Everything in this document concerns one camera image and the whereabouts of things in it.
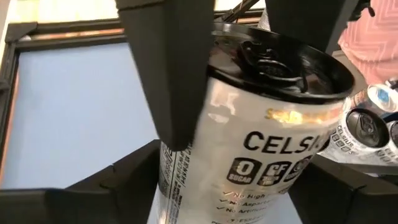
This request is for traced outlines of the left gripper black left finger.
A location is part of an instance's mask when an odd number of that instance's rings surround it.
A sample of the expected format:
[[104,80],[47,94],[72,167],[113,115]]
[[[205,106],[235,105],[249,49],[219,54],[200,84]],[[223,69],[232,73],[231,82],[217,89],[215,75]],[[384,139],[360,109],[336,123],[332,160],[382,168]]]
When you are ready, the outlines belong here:
[[105,201],[83,202],[63,212],[67,224],[146,223],[159,179],[160,141],[153,140],[122,159],[69,186],[68,190],[106,193]]

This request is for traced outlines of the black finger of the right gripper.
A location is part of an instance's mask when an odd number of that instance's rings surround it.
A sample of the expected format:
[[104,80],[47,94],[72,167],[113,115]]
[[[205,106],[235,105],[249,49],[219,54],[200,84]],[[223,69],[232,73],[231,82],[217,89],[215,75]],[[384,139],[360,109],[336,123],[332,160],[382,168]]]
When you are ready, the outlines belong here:
[[193,140],[213,45],[212,0],[116,0],[152,119],[173,151]]
[[271,31],[328,54],[336,50],[358,0],[266,0]]

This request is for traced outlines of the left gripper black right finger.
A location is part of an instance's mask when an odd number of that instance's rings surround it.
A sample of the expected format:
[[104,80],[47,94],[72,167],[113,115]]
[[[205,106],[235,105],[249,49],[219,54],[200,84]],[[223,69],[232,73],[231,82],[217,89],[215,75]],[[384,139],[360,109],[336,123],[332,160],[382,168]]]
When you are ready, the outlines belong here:
[[315,155],[289,189],[303,224],[344,224],[357,191],[365,188],[359,172]]

